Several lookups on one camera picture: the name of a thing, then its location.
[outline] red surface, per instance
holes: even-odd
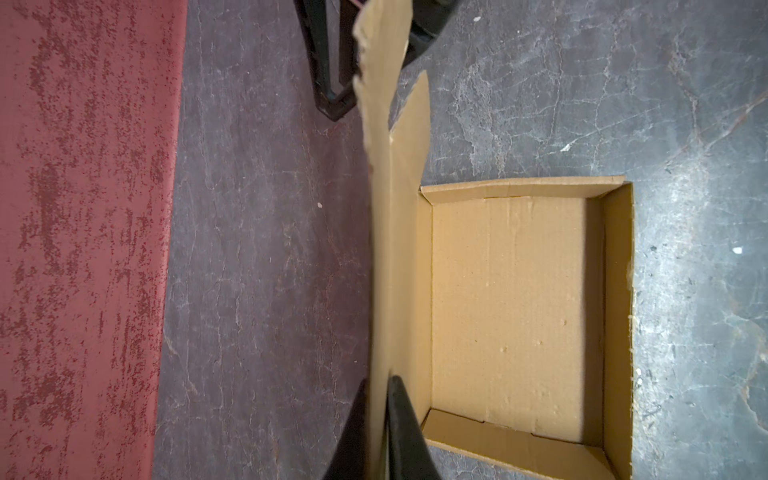
[[[0,3],[0,472],[149,478],[186,2]]]

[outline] scratched gray surface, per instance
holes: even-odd
[[[764,4],[466,0],[402,78],[425,184],[634,182],[638,479],[768,478]],[[289,2],[190,1],[184,61],[154,477],[319,478],[366,371],[359,117],[314,111]]]

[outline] cardboard box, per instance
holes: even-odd
[[[631,476],[632,189],[623,177],[419,187],[424,72],[389,129],[409,0],[369,0],[355,92],[372,168],[369,473],[389,376],[428,441],[540,478]]]

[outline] pointed cardboard flap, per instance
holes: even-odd
[[[410,0],[369,0],[354,28],[360,71],[354,87],[371,164],[373,320],[367,409],[368,475],[381,478],[389,376],[400,375],[417,415],[431,398],[431,209],[419,194],[429,150],[429,86],[421,74],[392,132],[389,109],[412,18]]]

